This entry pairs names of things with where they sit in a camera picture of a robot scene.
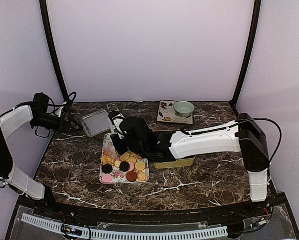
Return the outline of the floral cookie tray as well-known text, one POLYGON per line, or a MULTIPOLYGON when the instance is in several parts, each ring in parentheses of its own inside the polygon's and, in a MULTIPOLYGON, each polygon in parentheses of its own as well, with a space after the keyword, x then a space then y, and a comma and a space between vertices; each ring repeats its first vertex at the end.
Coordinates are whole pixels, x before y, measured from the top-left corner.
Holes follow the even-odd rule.
MULTIPOLYGON (((135 169, 132 172, 143 172, 147 175, 147 181, 150 179, 150 168, 149 168, 149 161, 146 158, 142 158, 141 156, 128 151, 130 158, 126 162, 133 162, 135 164, 135 169)), ((126 179, 126 174, 128 172, 122 172, 120 170, 120 164, 123 162, 121 160, 121 156, 115 150, 113 142, 111 140, 111 135, 108 133, 104 137, 103 145, 102 145, 102 156, 100 158, 100 174, 99 180, 102 184, 138 184, 138 183, 145 183, 144 181, 138 181, 138 179, 134 182, 130 182, 126 179), (113 171, 110 173, 113 177, 111 183, 103 183, 102 177, 105 175, 102 171, 102 167, 105 164, 110 164, 113 168, 113 171)))

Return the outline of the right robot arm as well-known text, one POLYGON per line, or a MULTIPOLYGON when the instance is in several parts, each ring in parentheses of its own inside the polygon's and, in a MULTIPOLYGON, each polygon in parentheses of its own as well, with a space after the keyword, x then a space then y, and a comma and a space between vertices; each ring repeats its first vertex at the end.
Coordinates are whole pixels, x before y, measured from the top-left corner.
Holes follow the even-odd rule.
POLYGON ((241 113, 238 120, 199 130, 153 131, 141 117, 108 115, 111 140, 119 155, 131 151, 155 164, 175 163, 213 153, 241 153, 248 172, 250 199, 244 212, 255 217, 267 198, 270 157, 267 137, 256 119, 241 113))

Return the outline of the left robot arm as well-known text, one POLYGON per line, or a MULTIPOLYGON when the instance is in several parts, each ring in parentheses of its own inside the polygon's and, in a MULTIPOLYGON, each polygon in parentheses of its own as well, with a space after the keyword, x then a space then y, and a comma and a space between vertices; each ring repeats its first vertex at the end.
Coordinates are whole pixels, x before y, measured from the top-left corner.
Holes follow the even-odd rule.
POLYGON ((11 188, 17 194, 41 202, 40 209, 49 218, 60 214, 60 206, 54 203, 50 187, 34 180, 30 164, 33 158, 38 163, 41 149, 34 150, 37 142, 30 130, 39 136, 39 129, 47 131, 46 139, 52 133, 74 133, 81 131, 82 125, 68 112, 77 97, 72 92, 61 104, 56 104, 45 93, 37 93, 33 100, 22 102, 0 116, 0 189, 11 188))

